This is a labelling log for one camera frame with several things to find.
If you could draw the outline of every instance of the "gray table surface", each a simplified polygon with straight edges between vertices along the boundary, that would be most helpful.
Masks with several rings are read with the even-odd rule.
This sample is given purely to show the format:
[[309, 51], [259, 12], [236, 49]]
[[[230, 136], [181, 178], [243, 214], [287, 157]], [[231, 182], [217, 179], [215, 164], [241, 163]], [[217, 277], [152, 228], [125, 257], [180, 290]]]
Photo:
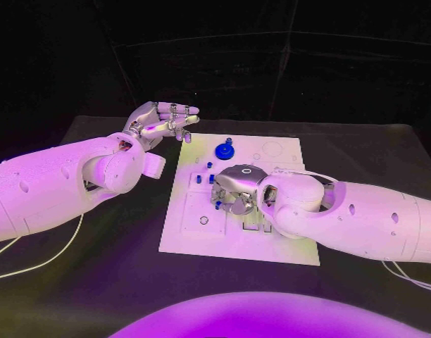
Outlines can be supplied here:
[[[64, 144], [123, 129], [126, 118], [79, 116]], [[203, 120], [194, 132], [299, 137], [309, 170], [431, 199], [431, 159], [408, 125]], [[72, 247], [41, 269], [0, 280], [0, 337], [106, 337], [164, 307], [226, 292], [273, 291], [359, 306], [431, 333], [431, 291], [398, 279], [381, 262], [319, 245], [322, 266], [158, 252], [181, 143], [159, 180], [86, 214]], [[43, 263], [64, 247], [79, 219], [24, 237], [0, 255], [0, 274]], [[431, 265], [404, 263], [431, 282]]]

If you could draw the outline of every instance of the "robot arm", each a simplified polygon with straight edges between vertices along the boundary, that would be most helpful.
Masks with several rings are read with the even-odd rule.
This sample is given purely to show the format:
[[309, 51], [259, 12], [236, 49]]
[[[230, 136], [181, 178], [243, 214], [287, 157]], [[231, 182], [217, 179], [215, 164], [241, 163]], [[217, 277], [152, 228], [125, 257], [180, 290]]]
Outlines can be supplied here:
[[125, 131], [0, 164], [0, 241], [57, 227], [128, 193], [142, 174], [161, 178], [165, 159], [148, 153], [165, 136], [191, 142], [195, 107], [148, 102]]
[[[368, 184], [323, 184], [286, 170], [267, 175], [251, 165], [226, 169], [215, 180], [220, 207], [243, 215], [257, 206], [286, 237], [375, 260], [431, 263], [431, 201]], [[231, 204], [227, 191], [237, 196]]]

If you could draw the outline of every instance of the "white board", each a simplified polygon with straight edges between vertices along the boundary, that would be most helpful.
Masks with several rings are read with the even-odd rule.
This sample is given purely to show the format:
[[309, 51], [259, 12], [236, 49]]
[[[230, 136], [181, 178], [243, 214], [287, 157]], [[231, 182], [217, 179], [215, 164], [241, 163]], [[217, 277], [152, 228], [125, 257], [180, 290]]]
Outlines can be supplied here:
[[[217, 158], [215, 149], [233, 138], [236, 155]], [[172, 188], [161, 252], [321, 265], [318, 245], [312, 239], [289, 239], [272, 227], [257, 210], [237, 216], [211, 204], [211, 174], [236, 164], [259, 166], [270, 174], [275, 167], [305, 170], [300, 140], [221, 134], [192, 134], [182, 145]]]

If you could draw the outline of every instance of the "blue object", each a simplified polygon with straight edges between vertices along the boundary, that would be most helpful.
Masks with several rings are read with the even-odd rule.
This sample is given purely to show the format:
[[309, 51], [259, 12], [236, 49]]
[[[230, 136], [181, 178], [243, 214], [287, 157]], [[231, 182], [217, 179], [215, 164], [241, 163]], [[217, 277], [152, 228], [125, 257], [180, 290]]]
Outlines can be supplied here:
[[223, 143], [215, 148], [215, 156], [218, 156], [220, 160], [230, 160], [234, 157], [234, 147], [233, 147], [233, 139], [228, 137], [227, 143]]

